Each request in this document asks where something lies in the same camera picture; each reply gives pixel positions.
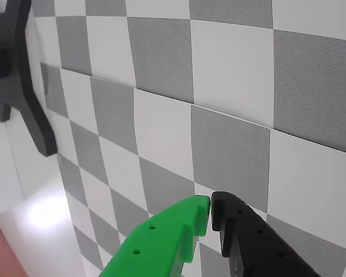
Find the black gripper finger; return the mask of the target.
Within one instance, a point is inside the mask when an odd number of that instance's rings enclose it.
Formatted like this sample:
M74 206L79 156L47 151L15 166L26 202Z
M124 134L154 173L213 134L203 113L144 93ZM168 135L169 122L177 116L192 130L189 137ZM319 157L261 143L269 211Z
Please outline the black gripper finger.
M220 233L221 254L231 276L318 276L251 207L234 194L214 192L212 229Z

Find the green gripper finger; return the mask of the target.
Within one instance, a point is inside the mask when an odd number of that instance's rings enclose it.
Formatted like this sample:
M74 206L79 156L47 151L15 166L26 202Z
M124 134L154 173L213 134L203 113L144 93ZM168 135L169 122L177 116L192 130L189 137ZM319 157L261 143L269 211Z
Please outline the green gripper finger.
M206 234L209 211L210 198L195 195L151 217L129 234L101 276L180 276Z

